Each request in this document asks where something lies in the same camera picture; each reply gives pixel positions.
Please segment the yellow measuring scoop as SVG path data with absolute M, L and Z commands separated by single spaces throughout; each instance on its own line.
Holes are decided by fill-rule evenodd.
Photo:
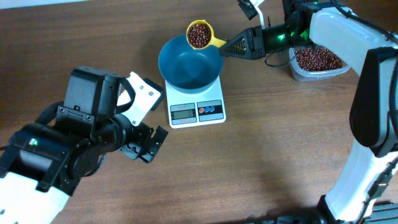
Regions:
M 215 37 L 212 26 L 206 20 L 195 20 L 190 23 L 186 31 L 186 39 L 195 50 L 202 50 L 211 45 L 220 48 L 226 41 Z

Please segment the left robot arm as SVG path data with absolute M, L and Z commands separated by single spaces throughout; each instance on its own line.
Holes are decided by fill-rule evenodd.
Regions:
M 80 180 L 95 174 L 107 153 L 150 163 L 167 137 L 143 123 L 164 97 L 136 73 L 80 66 L 65 99 L 15 132 L 1 155 L 1 222 L 50 223 Z

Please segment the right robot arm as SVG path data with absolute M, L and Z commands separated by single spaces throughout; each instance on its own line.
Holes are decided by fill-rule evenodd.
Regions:
M 315 208 L 275 222 L 396 223 L 397 205 L 376 200 L 397 172 L 397 36 L 337 1 L 284 1 L 283 7 L 283 24 L 245 29 L 220 54 L 257 60 L 321 45 L 346 62 L 359 82 L 349 114 L 353 147 L 337 183 Z

